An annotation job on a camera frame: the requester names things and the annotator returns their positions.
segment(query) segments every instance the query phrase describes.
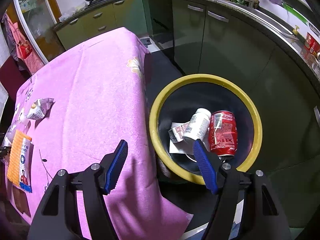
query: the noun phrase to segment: cabinet handle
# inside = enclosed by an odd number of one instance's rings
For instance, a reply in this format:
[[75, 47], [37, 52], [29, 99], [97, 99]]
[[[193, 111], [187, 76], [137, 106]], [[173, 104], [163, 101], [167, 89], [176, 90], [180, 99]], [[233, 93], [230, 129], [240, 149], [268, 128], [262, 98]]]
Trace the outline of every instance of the cabinet handle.
[[95, 14], [94, 16], [93, 16], [93, 18], [98, 18], [99, 16], [101, 16], [102, 15], [102, 13], [97, 13], [97, 14]]
[[124, 0], [121, 0], [119, 2], [115, 2], [114, 5], [118, 5], [118, 4], [122, 4], [122, 3], [124, 3]]
[[318, 106], [315, 106], [315, 108], [313, 109], [313, 111], [315, 111], [315, 115], [316, 115], [317, 123], [318, 123], [319, 128], [320, 128], [320, 113], [319, 113]]
[[189, 4], [188, 4], [188, 8], [191, 9], [191, 10], [194, 10], [194, 11], [203, 12], [202, 8], [194, 7], [194, 6], [191, 6]]
[[210, 11], [208, 11], [208, 15], [211, 16], [211, 17], [213, 17], [213, 18], [215, 18], [215, 19], [217, 19], [217, 20], [219, 20], [219, 21], [223, 21], [223, 22], [226, 22], [226, 23], [229, 22], [229, 19], [227, 19], [227, 18], [225, 18], [225, 17], [222, 17], [222, 16], [220, 16], [220, 15], [217, 15], [217, 14], [215, 14], [215, 13], [212, 13], [212, 12], [210, 12]]
[[107, 27], [107, 26], [106, 26], [106, 25], [104, 25], [104, 26], [102, 26], [102, 27], [98, 28], [98, 31], [102, 31], [102, 30], [104, 30], [106, 27]]
[[77, 20], [79, 20], [79, 18], [74, 19], [72, 22], [69, 22], [69, 24], [73, 24], [73, 23], [75, 23]]

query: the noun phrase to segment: white pill bottle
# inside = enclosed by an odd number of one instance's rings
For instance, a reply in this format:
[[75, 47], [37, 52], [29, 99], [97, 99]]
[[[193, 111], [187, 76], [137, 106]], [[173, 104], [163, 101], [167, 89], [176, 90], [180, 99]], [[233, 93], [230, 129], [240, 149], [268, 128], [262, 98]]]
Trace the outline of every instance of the white pill bottle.
[[193, 143], [195, 140], [203, 140], [210, 124], [211, 112], [205, 108], [198, 108], [191, 117], [190, 123], [182, 135], [187, 143]]

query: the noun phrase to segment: crumpled snack wrapper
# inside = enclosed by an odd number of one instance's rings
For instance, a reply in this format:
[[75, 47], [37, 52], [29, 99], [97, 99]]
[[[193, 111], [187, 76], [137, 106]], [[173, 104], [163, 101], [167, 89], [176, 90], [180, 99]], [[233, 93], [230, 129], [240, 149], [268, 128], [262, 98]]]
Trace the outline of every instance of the crumpled snack wrapper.
[[54, 98], [39, 98], [31, 106], [27, 115], [28, 119], [40, 120], [43, 119], [53, 104]]

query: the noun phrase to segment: countertop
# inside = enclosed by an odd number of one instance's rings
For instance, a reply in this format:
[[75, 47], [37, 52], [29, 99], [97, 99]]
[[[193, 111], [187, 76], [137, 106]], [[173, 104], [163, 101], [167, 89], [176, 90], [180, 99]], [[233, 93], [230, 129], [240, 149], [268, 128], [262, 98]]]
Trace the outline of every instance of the countertop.
[[[105, 6], [109, 3], [116, 2], [118, 0], [104, 0], [102, 3], [99, 3], [94, 6], [90, 6], [85, 10], [76, 13], [72, 17], [68, 18], [66, 21], [62, 23], [56, 24], [53, 29], [54, 31], [59, 30], [66, 24], [70, 23], [72, 20], [78, 18], [82, 14], [85, 14], [95, 8]], [[307, 61], [302, 55], [302, 51], [304, 50], [304, 45], [300, 41], [293, 40], [292, 30], [288, 30], [280, 23], [276, 22], [271, 17], [266, 14], [252, 8], [248, 8], [245, 6], [240, 6], [238, 4], [232, 3], [227, 0], [190, 0], [193, 2], [198, 2], [204, 5], [210, 5], [211, 3], [216, 3], [221, 6], [224, 6], [228, 12], [240, 20], [248, 23], [254, 28], [258, 29], [262, 33], [264, 33], [268, 38], [270, 38], [275, 44], [277, 44], [303, 71], [303, 73], [307, 76], [313, 88], [317, 92], [320, 97], [320, 71], [318, 69], [313, 69], [312, 62]]]

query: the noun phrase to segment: silver screw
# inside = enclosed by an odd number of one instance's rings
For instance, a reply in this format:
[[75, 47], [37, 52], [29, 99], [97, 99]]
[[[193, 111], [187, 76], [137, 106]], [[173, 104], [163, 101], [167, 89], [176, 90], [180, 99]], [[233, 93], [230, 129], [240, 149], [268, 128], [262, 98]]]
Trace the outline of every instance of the silver screw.
[[257, 174], [258, 177], [262, 177], [262, 176], [263, 176], [263, 172], [260, 171], [260, 170], [257, 170], [257, 171], [256, 171], [256, 174]]
[[63, 176], [64, 174], [66, 174], [66, 171], [65, 170], [59, 170], [58, 171], [58, 176]]
[[91, 165], [91, 169], [94, 170], [94, 171], [96, 171], [99, 168], [100, 168], [99, 163], [94, 163], [94, 164]]
[[225, 170], [230, 170], [231, 169], [231, 165], [229, 163], [223, 163], [222, 164], [222, 168], [224, 168]]

